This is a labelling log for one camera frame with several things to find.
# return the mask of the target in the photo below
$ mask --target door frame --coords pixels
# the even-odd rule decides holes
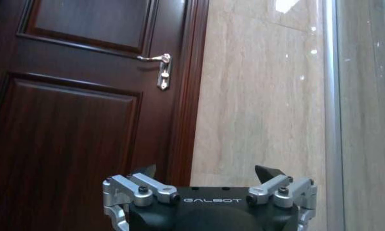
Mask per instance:
[[[173,126],[166,161],[166,183],[190,183],[209,0],[187,2],[181,48],[181,85],[174,99]]]

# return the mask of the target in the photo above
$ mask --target door handle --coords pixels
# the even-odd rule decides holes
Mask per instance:
[[[171,71],[173,58],[170,54],[162,54],[161,56],[143,58],[137,56],[137,59],[143,62],[159,62],[159,73],[157,77],[157,87],[163,91],[169,88],[169,79]]]

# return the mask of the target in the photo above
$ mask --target bolt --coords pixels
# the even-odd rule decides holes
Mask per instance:
[[[282,194],[282,195],[287,195],[287,193],[289,193],[287,188],[286,187],[278,188],[278,193]]]
[[[253,195],[247,195],[246,198],[245,198],[245,200],[246,200],[246,203],[247,203],[249,205],[255,205],[255,204],[257,204],[257,198],[255,198],[255,196],[253,196]]]
[[[145,187],[143,185],[138,187],[138,192],[141,194],[146,194],[147,193],[147,187]]]
[[[169,197],[169,203],[170,203],[171,205],[174,205],[174,204],[177,204],[177,203],[179,202],[179,200],[181,200],[179,194],[173,193],[173,194],[170,195],[170,197]]]

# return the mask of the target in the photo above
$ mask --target beige marble wall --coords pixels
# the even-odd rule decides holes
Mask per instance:
[[[191,185],[257,185],[253,167],[318,184],[326,230],[321,0],[211,0]]]
[[[346,231],[385,231],[385,0],[338,4]]]

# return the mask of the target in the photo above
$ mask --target door panel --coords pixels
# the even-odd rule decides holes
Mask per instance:
[[[155,0],[30,0],[19,35],[113,52],[149,49]]]
[[[49,77],[7,78],[0,230],[43,230],[49,218],[61,230],[102,230],[99,182],[129,167],[139,94]]]

